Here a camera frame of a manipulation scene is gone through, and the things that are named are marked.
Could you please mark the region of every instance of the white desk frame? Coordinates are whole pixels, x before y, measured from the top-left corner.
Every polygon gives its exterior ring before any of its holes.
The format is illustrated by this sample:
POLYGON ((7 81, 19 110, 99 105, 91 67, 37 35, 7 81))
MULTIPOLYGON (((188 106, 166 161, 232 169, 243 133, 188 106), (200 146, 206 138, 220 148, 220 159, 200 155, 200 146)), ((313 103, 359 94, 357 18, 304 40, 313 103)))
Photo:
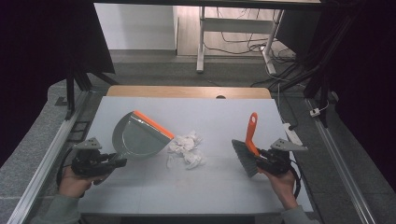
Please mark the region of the white desk frame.
POLYGON ((265 60, 265 66, 270 75, 275 75, 276 70, 269 55, 271 46, 274 42, 277 27, 282 17, 283 10, 280 10, 274 21, 254 21, 241 19, 223 19, 223 18, 206 18, 205 7, 200 7, 200 39, 197 54, 197 73, 204 72, 204 35, 208 32, 229 32, 229 33, 254 33, 266 34, 268 42, 264 47, 260 48, 262 57, 265 60))

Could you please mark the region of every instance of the white power adapter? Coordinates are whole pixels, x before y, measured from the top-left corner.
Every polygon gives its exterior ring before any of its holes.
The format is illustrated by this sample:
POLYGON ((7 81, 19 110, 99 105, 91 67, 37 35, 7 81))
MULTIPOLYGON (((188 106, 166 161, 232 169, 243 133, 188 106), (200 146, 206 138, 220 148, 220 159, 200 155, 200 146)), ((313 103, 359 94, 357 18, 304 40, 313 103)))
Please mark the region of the white power adapter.
POLYGON ((318 108, 313 109, 313 110, 310 110, 310 111, 309 111, 309 114, 311 114, 311 117, 312 117, 312 118, 313 118, 313 117, 316 117, 316 116, 318 116, 318 115, 320 114, 320 110, 319 110, 318 108))

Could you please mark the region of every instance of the gray sleeve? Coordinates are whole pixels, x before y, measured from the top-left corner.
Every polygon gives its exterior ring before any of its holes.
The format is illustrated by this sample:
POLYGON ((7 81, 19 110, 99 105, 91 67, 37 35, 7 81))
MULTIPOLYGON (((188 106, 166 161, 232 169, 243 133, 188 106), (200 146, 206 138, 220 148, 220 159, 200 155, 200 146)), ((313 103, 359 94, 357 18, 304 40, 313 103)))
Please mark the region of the gray sleeve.
POLYGON ((309 219, 301 206, 282 212, 281 215, 286 224, 319 224, 309 219))
POLYGON ((32 224, 75 224, 78 223, 80 213, 78 211, 77 198, 70 198, 60 194, 55 195, 49 210, 43 217, 34 217, 32 224))

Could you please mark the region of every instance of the brush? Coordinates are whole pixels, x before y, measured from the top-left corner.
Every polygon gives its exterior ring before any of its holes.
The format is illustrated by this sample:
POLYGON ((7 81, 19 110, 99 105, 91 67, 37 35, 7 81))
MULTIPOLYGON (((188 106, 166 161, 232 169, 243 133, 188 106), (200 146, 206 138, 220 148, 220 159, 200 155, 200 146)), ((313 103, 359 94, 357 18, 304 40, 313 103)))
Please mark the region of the brush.
POLYGON ((245 142, 241 142, 235 139, 232 140, 233 149, 235 150, 238 159, 241 161, 242 166, 247 172, 248 177, 253 177, 255 174, 258 173, 256 158, 260 157, 260 153, 252 140, 254 132, 256 130, 257 120, 257 113, 253 112, 247 125, 247 137, 245 142))

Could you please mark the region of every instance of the person's left hand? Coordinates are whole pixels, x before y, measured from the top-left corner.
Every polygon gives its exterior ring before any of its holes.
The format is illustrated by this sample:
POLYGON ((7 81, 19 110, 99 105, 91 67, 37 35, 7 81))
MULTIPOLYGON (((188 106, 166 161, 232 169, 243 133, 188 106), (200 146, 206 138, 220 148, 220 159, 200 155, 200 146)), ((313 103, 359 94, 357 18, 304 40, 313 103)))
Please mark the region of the person's left hand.
POLYGON ((92 181, 106 178, 105 175, 95 177, 81 177, 76 175, 70 166, 64 170, 64 176, 59 186, 59 194, 64 196, 79 198, 85 190, 91 187, 92 181))

